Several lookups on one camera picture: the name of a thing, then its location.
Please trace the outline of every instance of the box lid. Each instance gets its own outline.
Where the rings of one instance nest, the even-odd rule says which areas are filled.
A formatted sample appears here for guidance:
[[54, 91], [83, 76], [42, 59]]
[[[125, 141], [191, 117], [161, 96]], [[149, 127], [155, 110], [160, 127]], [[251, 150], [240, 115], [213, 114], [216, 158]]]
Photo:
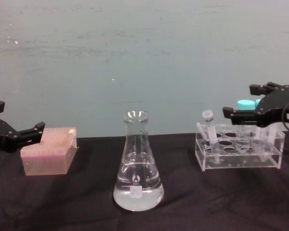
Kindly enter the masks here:
[[45, 128], [40, 143], [23, 147], [21, 157], [65, 155], [76, 137], [76, 128]]

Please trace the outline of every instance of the pipette tip box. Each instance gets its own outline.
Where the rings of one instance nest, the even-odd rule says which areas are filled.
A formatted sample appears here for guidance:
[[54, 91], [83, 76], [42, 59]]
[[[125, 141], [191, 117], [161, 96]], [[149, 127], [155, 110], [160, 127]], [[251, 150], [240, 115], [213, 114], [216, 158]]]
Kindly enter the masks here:
[[66, 174], [77, 151], [76, 128], [45, 128], [40, 143], [23, 147], [25, 174]]
[[196, 135], [196, 158], [202, 171], [215, 168], [281, 167], [285, 134], [256, 126], [215, 125], [220, 154], [213, 154], [205, 125]]

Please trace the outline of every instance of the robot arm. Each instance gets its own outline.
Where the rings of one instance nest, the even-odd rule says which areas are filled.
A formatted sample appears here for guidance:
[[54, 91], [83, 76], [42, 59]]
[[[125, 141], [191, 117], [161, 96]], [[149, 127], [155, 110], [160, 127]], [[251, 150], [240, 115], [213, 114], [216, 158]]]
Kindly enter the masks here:
[[[4, 110], [5, 102], [0, 101], [0, 113]], [[0, 119], [0, 150], [14, 152], [17, 148], [39, 143], [45, 123], [40, 122], [28, 130], [16, 131]]]
[[225, 118], [234, 125], [257, 125], [266, 127], [275, 122], [289, 123], [289, 85], [267, 84], [250, 85], [251, 95], [265, 95], [257, 108], [252, 111], [238, 111], [230, 107], [223, 108]]

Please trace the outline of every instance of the black table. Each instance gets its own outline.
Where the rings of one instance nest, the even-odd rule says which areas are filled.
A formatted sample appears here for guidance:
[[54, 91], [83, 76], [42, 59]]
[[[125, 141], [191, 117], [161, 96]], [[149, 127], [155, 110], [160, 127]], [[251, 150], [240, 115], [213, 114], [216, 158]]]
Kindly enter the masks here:
[[281, 169], [202, 172], [195, 134], [151, 136], [164, 199], [130, 212], [112, 197], [125, 138], [78, 142], [61, 176], [25, 176], [19, 152], [0, 152], [0, 230], [289, 231], [287, 149]]

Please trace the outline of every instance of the cable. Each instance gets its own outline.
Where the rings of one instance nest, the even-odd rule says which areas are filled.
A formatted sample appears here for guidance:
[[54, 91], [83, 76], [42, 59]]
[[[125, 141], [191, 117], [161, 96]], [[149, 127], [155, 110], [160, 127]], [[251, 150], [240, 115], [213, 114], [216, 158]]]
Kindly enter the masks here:
[[284, 106], [283, 108], [283, 111], [281, 113], [281, 122], [283, 122], [283, 125], [289, 131], [289, 127], [286, 125], [286, 122], [285, 122], [285, 113], [288, 107], [289, 107], [289, 103], [287, 103], [286, 106]]

